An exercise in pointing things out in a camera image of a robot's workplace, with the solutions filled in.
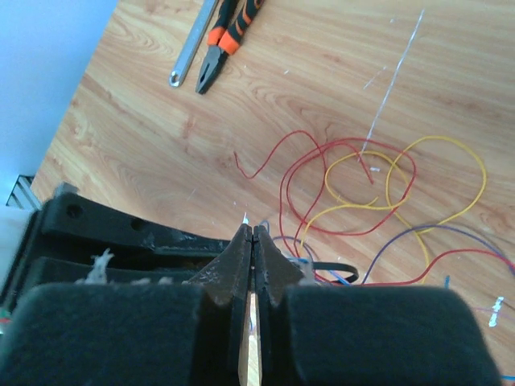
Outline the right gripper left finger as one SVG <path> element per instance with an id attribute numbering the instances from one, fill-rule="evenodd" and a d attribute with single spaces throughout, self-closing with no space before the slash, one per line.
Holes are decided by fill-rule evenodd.
<path id="1" fill-rule="evenodd" d="M 49 283 L 1 341 L 4 385 L 244 385 L 252 231 L 190 280 Z"/>

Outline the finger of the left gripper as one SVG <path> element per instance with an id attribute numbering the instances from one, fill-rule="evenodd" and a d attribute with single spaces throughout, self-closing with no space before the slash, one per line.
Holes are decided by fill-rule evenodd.
<path id="1" fill-rule="evenodd" d="M 95 281 L 98 284 L 130 283 L 142 281 L 171 283 L 185 281 L 199 272 L 207 257 L 157 256 L 136 257 L 127 261 L 118 257 L 95 257 L 72 260 L 39 256 L 24 261 L 14 269 L 7 282 L 9 290 L 29 290 L 37 285 L 52 282 Z"/>
<path id="2" fill-rule="evenodd" d="M 229 246 L 96 203 L 74 193 L 49 199 L 31 218 L 23 255 L 110 248 L 163 257 L 216 257 Z"/>

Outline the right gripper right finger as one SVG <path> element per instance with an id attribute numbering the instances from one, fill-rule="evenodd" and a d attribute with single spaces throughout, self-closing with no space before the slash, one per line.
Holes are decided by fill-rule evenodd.
<path id="1" fill-rule="evenodd" d="M 308 285 L 255 231 L 264 385 L 499 385 L 466 302 L 434 286 Z"/>

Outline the black zip tie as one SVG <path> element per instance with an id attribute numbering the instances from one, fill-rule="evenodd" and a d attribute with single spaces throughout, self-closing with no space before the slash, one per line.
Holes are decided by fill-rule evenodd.
<path id="1" fill-rule="evenodd" d="M 328 271 L 335 278 L 331 284 L 351 285 L 359 279 L 358 269 L 345 263 L 316 261 L 313 269 Z"/>

